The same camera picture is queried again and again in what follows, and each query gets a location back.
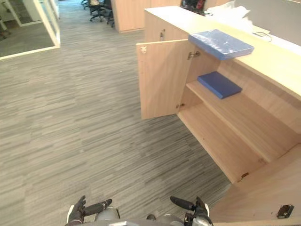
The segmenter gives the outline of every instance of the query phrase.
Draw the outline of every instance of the wooden shelf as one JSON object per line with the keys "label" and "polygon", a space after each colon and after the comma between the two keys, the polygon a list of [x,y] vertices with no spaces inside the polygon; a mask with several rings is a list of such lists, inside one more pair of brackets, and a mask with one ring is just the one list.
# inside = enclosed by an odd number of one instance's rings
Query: wooden shelf
{"label": "wooden shelf", "polygon": [[185,108],[178,116],[232,183],[265,164],[204,104]]}
{"label": "wooden shelf", "polygon": [[265,161],[279,158],[298,143],[292,129],[243,93],[221,100],[198,81],[186,86]]}

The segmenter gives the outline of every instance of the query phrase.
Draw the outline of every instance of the cable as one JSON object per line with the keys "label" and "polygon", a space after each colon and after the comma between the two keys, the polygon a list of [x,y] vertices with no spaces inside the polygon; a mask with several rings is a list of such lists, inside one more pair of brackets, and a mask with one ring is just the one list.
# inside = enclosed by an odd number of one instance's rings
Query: cable
{"label": "cable", "polygon": [[272,36],[270,36],[270,35],[268,35],[268,34],[266,34],[266,33],[264,33],[264,32],[255,32],[255,33],[253,33],[253,34],[256,34],[256,35],[258,35],[258,34],[264,34],[265,36],[268,36],[268,37],[270,38],[269,42],[272,41]]}

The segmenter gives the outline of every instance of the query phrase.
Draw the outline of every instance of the open cabinet door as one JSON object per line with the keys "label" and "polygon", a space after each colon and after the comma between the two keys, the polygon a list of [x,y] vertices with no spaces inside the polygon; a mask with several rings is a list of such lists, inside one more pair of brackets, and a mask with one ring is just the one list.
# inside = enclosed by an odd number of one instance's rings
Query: open cabinet door
{"label": "open cabinet door", "polygon": [[143,119],[178,113],[194,49],[188,40],[136,44]]}
{"label": "open cabinet door", "polygon": [[[244,226],[301,225],[300,188],[301,144],[233,184],[212,208],[210,218],[221,226],[243,221],[248,222],[241,223]],[[277,219],[280,207],[288,204],[294,206],[290,217]]]}

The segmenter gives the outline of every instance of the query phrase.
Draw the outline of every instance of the door hinge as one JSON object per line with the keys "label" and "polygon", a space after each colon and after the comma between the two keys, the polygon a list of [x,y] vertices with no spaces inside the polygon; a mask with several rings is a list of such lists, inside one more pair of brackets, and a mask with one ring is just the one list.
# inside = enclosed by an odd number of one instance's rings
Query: door hinge
{"label": "door hinge", "polygon": [[181,108],[181,107],[184,107],[185,104],[180,104],[180,105],[177,105],[176,108]]}
{"label": "door hinge", "polygon": [[249,173],[244,173],[243,175],[241,175],[241,177],[240,177],[240,181],[242,181],[243,180],[243,178],[245,178],[246,176],[248,176],[249,175]]}
{"label": "door hinge", "polygon": [[195,53],[189,52],[187,60],[190,60],[192,57],[198,57],[200,55],[201,53],[199,51],[196,51]]}

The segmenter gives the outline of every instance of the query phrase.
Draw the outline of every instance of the blue book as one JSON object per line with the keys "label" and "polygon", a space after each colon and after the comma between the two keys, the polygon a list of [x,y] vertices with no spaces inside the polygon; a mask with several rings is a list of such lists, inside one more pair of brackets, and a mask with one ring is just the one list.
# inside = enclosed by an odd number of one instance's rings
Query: blue book
{"label": "blue book", "polygon": [[209,74],[198,76],[198,81],[218,96],[219,99],[232,96],[242,90],[241,87],[218,72],[211,72]]}
{"label": "blue book", "polygon": [[248,55],[254,47],[217,29],[190,34],[188,40],[219,60]]}

